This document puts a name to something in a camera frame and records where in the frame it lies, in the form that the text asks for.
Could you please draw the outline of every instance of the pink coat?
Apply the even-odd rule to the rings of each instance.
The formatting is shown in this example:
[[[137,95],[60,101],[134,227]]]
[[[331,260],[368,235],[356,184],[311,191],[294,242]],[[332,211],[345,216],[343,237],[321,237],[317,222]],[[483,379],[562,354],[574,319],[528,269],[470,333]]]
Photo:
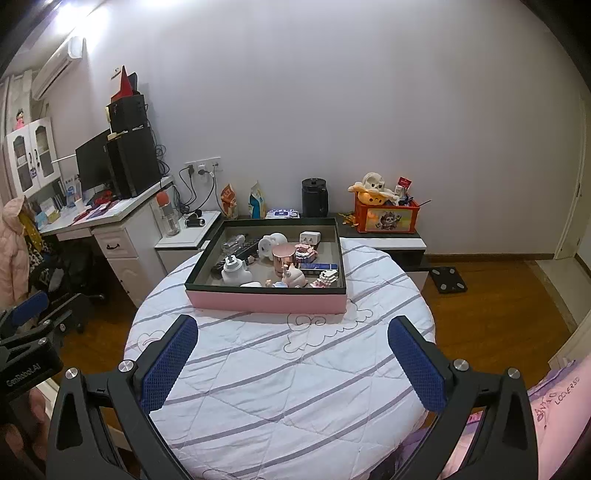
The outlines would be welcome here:
[[[28,292],[29,255],[18,219],[24,198],[10,200],[0,210],[0,310],[16,305]]]

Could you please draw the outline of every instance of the box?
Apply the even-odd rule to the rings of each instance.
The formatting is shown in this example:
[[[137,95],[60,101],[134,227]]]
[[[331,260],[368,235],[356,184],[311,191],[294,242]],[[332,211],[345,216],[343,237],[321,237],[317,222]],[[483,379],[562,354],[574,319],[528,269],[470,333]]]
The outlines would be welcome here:
[[[409,206],[381,205],[372,207],[364,205],[355,194],[355,222],[357,231],[364,232],[398,232],[414,233],[414,225],[420,207],[411,200]]]
[[[225,286],[223,280],[211,272],[211,268],[224,259],[222,244],[235,235],[246,235],[248,242],[280,232],[287,237],[289,243],[298,244],[300,234],[304,231],[321,233],[321,241],[316,248],[319,254],[315,262],[338,265],[339,278],[331,287],[264,287],[267,279],[273,282],[281,280],[275,273],[273,263],[267,259],[257,258],[254,264],[248,266],[253,281],[259,281],[263,287]],[[317,276],[311,275],[306,278],[310,283]],[[261,313],[344,313],[347,292],[336,219],[225,220],[213,234],[209,245],[193,268],[185,283],[185,289],[191,304],[198,309]]]

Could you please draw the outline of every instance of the black remote control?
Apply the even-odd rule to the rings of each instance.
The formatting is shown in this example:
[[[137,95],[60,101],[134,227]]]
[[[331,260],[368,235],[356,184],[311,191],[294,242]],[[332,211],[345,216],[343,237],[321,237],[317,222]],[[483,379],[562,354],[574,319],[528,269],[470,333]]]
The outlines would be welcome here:
[[[242,246],[238,250],[236,250],[232,255],[236,255],[236,258],[239,258],[240,260],[246,260],[251,255],[253,257],[256,256],[258,253],[258,242],[260,240],[260,238],[255,238],[253,240],[248,240],[244,242]],[[212,274],[217,277],[221,277],[224,263],[225,258],[224,260],[217,262],[212,267]]]

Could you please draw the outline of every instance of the blue textured pad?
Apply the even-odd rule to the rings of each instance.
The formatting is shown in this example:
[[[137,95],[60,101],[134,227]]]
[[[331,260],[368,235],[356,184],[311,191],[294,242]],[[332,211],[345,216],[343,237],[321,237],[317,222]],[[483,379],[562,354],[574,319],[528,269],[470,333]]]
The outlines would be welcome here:
[[[397,318],[388,326],[388,343],[423,406],[441,413],[447,403],[443,377]]]
[[[27,321],[39,315],[49,306],[49,299],[44,291],[38,291],[12,310],[11,323],[20,327]]]
[[[163,349],[142,381],[140,405],[148,414],[162,408],[181,370],[197,345],[197,322],[185,315],[184,323]]]

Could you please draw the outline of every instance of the red triangular object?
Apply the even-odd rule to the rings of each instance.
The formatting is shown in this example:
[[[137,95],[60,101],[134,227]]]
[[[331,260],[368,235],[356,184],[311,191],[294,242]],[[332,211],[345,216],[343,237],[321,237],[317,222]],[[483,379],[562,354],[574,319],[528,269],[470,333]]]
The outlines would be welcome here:
[[[131,97],[134,94],[134,91],[131,88],[131,83],[127,78],[127,73],[125,72],[125,65],[121,68],[121,87],[119,91],[111,97],[111,103],[116,102],[122,97]]]

